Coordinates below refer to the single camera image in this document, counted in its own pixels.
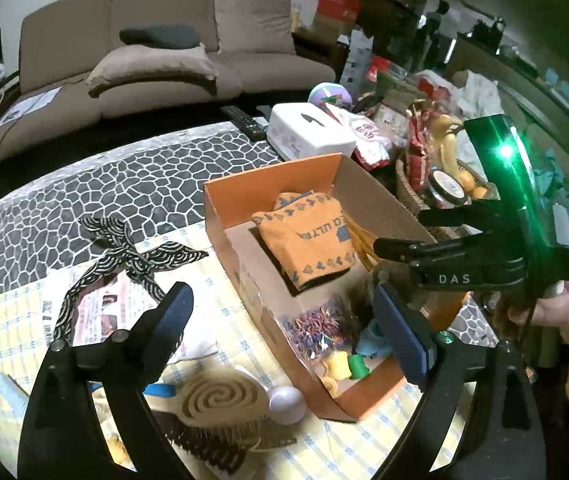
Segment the red box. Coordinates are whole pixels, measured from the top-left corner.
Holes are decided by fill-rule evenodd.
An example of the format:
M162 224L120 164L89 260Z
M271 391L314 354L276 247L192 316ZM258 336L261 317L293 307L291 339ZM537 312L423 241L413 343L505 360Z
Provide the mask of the red box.
M360 12L360 6L359 0L318 0L316 14L354 23Z
M373 56L371 60L371 66L369 67L369 72L365 76L372 83L378 83L378 70L387 72L391 67L391 61L380 56Z

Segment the black and white ribbon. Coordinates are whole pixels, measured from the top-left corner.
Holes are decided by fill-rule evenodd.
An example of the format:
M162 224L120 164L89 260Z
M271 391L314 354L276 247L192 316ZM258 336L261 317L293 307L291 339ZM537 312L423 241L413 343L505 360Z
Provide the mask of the black and white ribbon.
M165 293L154 281L154 273L175 270L208 256L206 251L196 251L177 242L166 242L151 251L139 253L133 243L131 228L122 220L81 218L80 225L96 239L106 240L113 248L82 274L68 290L53 332L54 340L62 338L71 343L73 315L78 298L87 287L106 275L124 267L130 280L142 285L149 295L160 303Z

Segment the jar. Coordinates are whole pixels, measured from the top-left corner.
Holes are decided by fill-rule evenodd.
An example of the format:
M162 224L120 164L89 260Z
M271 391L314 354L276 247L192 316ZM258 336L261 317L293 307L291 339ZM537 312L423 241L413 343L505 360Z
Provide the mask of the jar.
M427 183L425 199L433 207L451 209L471 203L471 199L458 181L442 170L431 171Z

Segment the gray mosaic pattern cloth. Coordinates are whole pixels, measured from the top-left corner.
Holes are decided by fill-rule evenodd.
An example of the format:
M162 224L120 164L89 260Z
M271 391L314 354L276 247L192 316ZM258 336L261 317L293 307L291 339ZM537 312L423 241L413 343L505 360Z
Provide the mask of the gray mosaic pattern cloth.
M78 219L126 219L135 242L204 219L207 180L279 162L267 142L251 143L231 123L166 134L54 171L0 200L0 294L103 253ZM469 301L452 324L465 342L495 344Z

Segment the plastic bag on table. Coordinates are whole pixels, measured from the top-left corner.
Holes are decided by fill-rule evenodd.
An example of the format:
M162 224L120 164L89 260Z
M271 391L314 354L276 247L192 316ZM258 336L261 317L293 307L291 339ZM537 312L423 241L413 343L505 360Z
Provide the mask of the plastic bag on table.
M406 112L400 112L380 103L373 117L373 122L378 127L381 135L387 137L393 145L393 151L402 150L409 142L409 119Z
M281 316L278 320L292 347L307 361L350 349L357 332L357 320L337 297L319 308L295 317Z

